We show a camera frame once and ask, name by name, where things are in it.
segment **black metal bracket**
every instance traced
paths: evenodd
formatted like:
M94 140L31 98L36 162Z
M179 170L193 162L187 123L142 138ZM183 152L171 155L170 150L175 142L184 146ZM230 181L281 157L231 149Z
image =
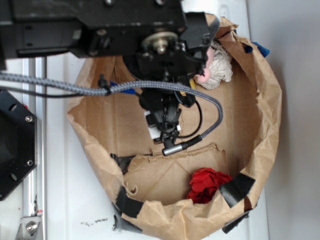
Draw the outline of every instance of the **black metal bracket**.
M0 201L36 167L36 117L0 89Z

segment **red cloth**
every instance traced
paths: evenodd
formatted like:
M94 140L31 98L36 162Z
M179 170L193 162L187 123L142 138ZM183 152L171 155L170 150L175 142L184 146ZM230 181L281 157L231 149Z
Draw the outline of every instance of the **red cloth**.
M232 177L212 168L204 167L192 174L190 181L191 191L187 199L192 199L194 204L207 204L211 201L219 186L230 182Z

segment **brown paper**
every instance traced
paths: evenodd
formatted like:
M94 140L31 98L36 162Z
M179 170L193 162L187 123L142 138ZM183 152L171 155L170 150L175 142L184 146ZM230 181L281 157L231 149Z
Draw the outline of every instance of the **brown paper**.
M199 168L255 179L246 205L257 205L277 153L282 91L257 47L237 36L236 27L222 18L217 34L233 56L232 81L214 90L196 87L220 101L223 121L185 152L168 157L160 154L163 145L153 144L144 110L134 95L79 97L69 102L67 117L110 200L115 203L120 187L125 186L129 197L144 201L137 218L122 214L144 234L163 240L200 240L244 213L245 200L230 208L219 191L208 204L185 199L191 175ZM245 45L253 51L245 53ZM101 73L118 83L134 80L117 56L87 59L77 84L96 87ZM203 111L202 133L216 121L217 110L209 102L198 101ZM192 132L198 121L196 107L183 108L182 135ZM110 153L137 157L123 176Z

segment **metal clamp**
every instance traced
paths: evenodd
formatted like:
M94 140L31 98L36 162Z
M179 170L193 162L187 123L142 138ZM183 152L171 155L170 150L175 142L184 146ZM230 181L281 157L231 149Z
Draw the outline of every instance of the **metal clamp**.
M41 216L21 218L20 227L15 240L42 240L43 225Z

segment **black cable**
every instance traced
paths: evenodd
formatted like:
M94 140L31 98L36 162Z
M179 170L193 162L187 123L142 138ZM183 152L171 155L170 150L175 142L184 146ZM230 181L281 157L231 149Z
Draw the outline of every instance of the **black cable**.
M178 101L181 105L183 105L183 106L185 106L185 107L187 107L187 108L190 108L190 107L192 106L192 104L191 104L191 105L185 104L184 101L181 100L181 98L180 98L180 96L178 95L177 91L173 91L173 93L174 93L175 98L177 99L177 101Z
M135 93L136 96L138 96L141 101L148 107L150 113L151 113L151 116L153 118L153 121L155 122L155 125L158 127L158 129L163 133L163 134L166 134L166 135L169 135L170 137L173 137L173 138L176 138L176 139L187 139L187 138L190 138L192 136L194 136L201 128L202 126L202 123L203 123L203 114L202 114L202 110L201 110L201 107L200 107L200 104L198 103L198 101L195 101L195 104L197 105L198 107L198 110L199 110L199 116L200 116L200 120L199 120L199 125L198 127L196 128L196 130L193 132L193 133L190 133L188 135L185 135L185 136L179 136L179 135L175 135L175 134L172 134L170 132L167 132L164 127L161 125L160 122L158 122L157 120L157 117L156 117L156 114L155 112L152 110L149 102L139 93Z
M15 87L9 87L9 86L0 86L0 89L23 93L23 94L29 94L32 96L42 97L42 98L51 98L51 99L62 99L62 98L74 98L74 97L80 97L83 96L81 94L72 93L72 94L46 94L46 93L39 93L35 91L29 91L25 89L15 88Z

